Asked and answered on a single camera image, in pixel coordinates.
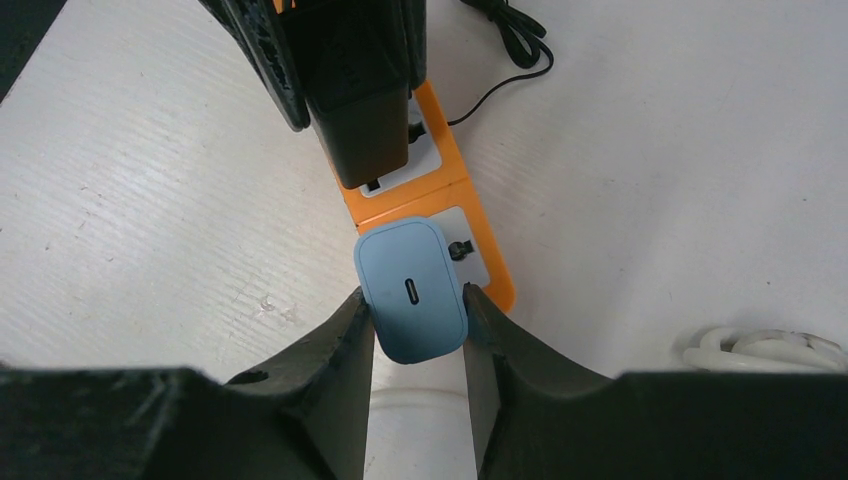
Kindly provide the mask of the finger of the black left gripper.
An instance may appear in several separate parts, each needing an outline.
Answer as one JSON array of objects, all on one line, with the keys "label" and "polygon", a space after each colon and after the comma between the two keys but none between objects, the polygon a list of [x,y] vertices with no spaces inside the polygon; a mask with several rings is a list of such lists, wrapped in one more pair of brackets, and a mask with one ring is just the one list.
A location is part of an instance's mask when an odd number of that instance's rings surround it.
[{"label": "finger of the black left gripper", "polygon": [[427,9],[425,0],[400,0],[409,87],[419,88],[427,76]]},{"label": "finger of the black left gripper", "polygon": [[200,0],[235,40],[289,127],[310,126],[305,89],[272,0]]}]

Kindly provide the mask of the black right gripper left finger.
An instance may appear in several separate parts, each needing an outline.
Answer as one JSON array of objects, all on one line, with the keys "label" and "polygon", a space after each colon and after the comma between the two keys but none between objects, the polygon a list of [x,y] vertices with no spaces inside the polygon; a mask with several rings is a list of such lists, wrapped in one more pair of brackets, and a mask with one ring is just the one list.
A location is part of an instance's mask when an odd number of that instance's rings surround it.
[{"label": "black right gripper left finger", "polygon": [[1,372],[5,479],[360,479],[375,336],[355,290],[220,383],[190,368]]}]

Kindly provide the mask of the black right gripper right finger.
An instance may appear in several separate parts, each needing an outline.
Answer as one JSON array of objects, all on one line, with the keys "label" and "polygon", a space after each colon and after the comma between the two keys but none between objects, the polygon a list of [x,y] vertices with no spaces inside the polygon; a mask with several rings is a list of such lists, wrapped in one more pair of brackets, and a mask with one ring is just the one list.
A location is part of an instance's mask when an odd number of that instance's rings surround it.
[{"label": "black right gripper right finger", "polygon": [[474,284],[463,347],[481,479],[843,479],[847,379],[630,372],[610,379]]}]

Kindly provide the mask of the black charger with cable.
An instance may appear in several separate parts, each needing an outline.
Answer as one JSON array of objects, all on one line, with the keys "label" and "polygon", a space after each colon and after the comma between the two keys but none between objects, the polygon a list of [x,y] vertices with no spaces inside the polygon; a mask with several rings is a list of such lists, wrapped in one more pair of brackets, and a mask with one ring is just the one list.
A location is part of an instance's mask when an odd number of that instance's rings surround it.
[{"label": "black charger with cable", "polygon": [[341,186],[371,188],[405,167],[426,128],[409,113],[399,1],[285,1],[280,14]]}]

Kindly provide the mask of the light blue charger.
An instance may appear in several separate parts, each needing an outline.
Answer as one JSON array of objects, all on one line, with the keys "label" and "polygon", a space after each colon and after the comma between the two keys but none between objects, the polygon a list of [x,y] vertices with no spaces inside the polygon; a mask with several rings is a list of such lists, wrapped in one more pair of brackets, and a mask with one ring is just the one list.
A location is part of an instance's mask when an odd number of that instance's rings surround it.
[{"label": "light blue charger", "polygon": [[363,234],[354,264],[377,339],[398,364],[458,350],[468,335],[462,287],[439,226],[408,217]]}]

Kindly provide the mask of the orange power strip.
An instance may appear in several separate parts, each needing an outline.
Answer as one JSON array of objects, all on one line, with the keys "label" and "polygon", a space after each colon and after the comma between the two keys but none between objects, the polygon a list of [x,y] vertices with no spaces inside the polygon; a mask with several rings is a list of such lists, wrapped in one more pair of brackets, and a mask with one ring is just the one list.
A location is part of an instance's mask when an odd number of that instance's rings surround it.
[{"label": "orange power strip", "polygon": [[423,120],[425,135],[410,145],[405,167],[380,178],[371,188],[343,188],[312,121],[308,128],[313,129],[327,155],[358,232],[366,233],[408,216],[442,221],[458,256],[460,281],[479,285],[498,307],[510,310],[516,299],[513,280],[455,141],[451,122],[427,76],[413,93],[409,113]]}]

